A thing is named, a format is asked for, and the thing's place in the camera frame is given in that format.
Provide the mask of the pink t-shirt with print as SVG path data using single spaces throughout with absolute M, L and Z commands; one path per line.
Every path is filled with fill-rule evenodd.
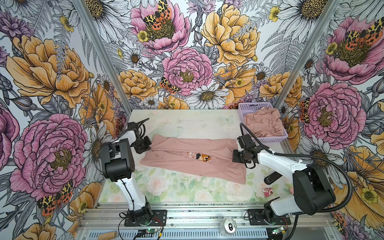
M 232 139 L 181 139 L 154 135 L 151 149 L 141 159 L 141 164 L 244 185 L 246 167 L 233 162 L 233 151 L 237 149 L 237 142 Z

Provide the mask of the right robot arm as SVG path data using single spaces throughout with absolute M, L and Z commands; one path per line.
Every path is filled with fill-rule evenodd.
M 290 180 L 294 192 L 283 198 L 267 202 L 262 211 L 263 220 L 275 223 L 288 214 L 314 215 L 334 203 L 336 196 L 322 168 L 306 165 L 257 145 L 249 134 L 237 138 L 240 148 L 233 151 L 233 162 L 263 165 Z

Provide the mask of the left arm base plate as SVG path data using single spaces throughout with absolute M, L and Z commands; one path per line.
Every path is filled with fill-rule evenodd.
M 167 222 L 167 210 L 146 209 L 130 211 L 125 217 L 125 227 L 164 227 Z

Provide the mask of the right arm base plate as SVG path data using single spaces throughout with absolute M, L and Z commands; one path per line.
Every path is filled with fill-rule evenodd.
M 251 226 L 288 226 L 291 224 L 291 220 L 288 215 L 277 216 L 268 209 L 248 209 L 245 213 L 244 219 L 248 220 Z

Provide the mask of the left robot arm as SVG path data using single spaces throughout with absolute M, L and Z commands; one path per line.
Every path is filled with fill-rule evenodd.
M 102 174 L 114 182 L 128 201 L 128 213 L 133 223 L 148 224 L 152 219 L 150 204 L 134 179 L 135 160 L 132 149 L 142 154 L 151 149 L 144 123 L 129 122 L 127 128 L 112 142 L 101 147 Z

